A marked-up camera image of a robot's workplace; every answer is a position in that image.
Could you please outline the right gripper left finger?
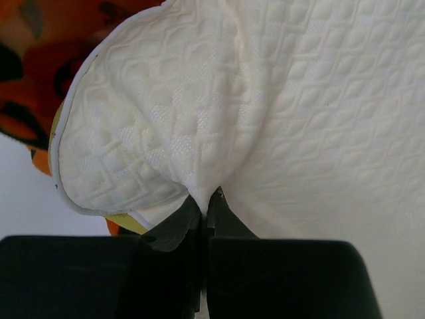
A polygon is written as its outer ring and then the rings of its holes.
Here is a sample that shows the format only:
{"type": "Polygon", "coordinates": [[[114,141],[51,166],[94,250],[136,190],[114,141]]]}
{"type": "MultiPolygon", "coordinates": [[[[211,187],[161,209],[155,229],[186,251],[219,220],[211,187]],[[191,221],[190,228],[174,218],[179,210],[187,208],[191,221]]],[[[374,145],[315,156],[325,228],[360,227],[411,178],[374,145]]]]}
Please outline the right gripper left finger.
{"type": "Polygon", "coordinates": [[[143,234],[141,240],[154,251],[170,253],[176,250],[190,233],[199,228],[200,222],[200,209],[195,200],[188,196],[178,210],[143,234]]]}

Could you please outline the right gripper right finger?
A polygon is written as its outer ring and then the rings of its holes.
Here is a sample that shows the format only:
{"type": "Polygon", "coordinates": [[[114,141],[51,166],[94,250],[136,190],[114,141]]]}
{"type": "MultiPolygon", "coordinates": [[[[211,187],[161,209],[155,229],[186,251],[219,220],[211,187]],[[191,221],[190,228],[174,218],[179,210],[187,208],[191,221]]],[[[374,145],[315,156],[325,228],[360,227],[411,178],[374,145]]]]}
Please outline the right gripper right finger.
{"type": "Polygon", "coordinates": [[[259,239],[230,209],[221,187],[212,194],[203,217],[203,237],[259,239]]]}

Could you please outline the cream white pillow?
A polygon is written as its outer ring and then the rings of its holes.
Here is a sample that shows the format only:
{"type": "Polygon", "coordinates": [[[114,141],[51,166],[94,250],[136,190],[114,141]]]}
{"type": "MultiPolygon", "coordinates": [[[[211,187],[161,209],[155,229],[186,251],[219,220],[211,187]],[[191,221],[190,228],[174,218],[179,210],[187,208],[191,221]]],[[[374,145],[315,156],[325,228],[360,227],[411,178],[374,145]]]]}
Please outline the cream white pillow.
{"type": "Polygon", "coordinates": [[[424,254],[423,1],[166,1],[84,61],[50,143],[85,215],[221,188],[254,228],[424,254]]]}

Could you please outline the orange patterned pillowcase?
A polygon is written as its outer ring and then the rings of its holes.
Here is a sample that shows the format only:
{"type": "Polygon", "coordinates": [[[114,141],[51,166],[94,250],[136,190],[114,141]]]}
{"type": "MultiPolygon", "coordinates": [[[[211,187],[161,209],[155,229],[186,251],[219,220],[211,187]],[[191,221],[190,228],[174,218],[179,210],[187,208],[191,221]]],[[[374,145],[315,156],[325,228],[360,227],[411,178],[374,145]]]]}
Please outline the orange patterned pillowcase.
{"type": "Polygon", "coordinates": [[[76,72],[115,27],[161,1],[2,1],[1,134],[50,175],[54,117],[76,72]]]}

